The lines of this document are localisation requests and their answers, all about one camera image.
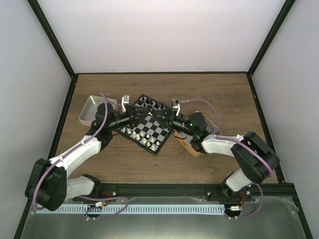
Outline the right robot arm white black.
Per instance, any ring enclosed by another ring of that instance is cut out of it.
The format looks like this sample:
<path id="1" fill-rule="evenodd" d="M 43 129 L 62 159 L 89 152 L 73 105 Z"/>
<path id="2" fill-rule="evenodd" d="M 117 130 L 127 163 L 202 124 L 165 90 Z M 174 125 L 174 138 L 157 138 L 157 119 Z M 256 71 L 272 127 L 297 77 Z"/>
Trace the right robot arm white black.
<path id="1" fill-rule="evenodd" d="M 239 191 L 252 183 L 261 184 L 271 177 L 279 165 L 278 155 L 256 133 L 220 136 L 207 130 L 207 122 L 201 112 L 188 118 L 177 115 L 173 110 L 151 111 L 159 123 L 191 137 L 191 147 L 205 154 L 223 154 L 234 157 L 239 170 L 230 174 L 220 189 L 224 199 L 234 200 Z"/>

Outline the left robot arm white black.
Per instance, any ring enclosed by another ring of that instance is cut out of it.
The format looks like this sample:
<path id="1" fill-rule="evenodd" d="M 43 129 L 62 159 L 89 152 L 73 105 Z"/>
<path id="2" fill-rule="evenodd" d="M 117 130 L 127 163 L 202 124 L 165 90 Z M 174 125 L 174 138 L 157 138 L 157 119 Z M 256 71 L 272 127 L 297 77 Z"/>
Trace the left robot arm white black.
<path id="1" fill-rule="evenodd" d="M 97 201 L 102 195 L 101 187 L 96 185 L 98 181 L 90 176 L 69 179 L 70 174 L 110 143 L 113 130 L 138 125 L 150 111 L 150 108 L 128 105 L 121 114 L 110 103 L 100 104 L 89 131 L 77 144 L 56 157 L 35 162 L 25 190 L 34 209 L 54 211 L 65 200 L 78 196 Z"/>

